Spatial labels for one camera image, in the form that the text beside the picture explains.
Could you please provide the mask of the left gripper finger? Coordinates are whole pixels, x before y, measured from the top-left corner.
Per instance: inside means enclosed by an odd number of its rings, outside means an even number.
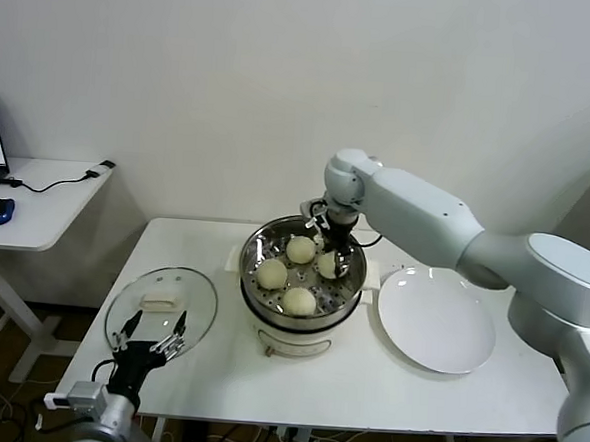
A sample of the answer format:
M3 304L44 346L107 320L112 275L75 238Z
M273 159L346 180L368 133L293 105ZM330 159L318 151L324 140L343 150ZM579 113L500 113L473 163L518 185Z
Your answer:
M171 335L150 347L150 352L161 354L165 359L172 360L177 357L184 347L184 333L186 330L187 311L182 311L177 323L173 327Z
M128 319L122 326L121 330L113 331L110 338L110 346L113 351L125 351L127 349L127 342L132 337L140 320L142 319L143 311L138 310L130 319Z

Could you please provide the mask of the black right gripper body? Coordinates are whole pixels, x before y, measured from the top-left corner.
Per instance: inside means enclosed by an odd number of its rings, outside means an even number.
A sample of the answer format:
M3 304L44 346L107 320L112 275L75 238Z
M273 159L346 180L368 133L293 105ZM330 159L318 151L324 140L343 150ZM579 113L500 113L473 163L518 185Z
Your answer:
M337 224L330 221L329 228L323 230L323 239L325 241L324 251L335 251L338 255L348 255L352 253L353 243L351 239L352 223Z

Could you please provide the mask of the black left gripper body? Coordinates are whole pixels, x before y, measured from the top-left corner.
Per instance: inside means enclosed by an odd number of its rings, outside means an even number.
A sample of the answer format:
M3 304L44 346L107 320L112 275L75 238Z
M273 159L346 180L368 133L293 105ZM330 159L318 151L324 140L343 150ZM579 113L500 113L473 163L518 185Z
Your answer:
M139 392L146 376L166 364L164 353L152 351L153 346L152 341L129 341L125 349L112 354L116 370L109 378L109 394L127 398L134 407L141 404Z

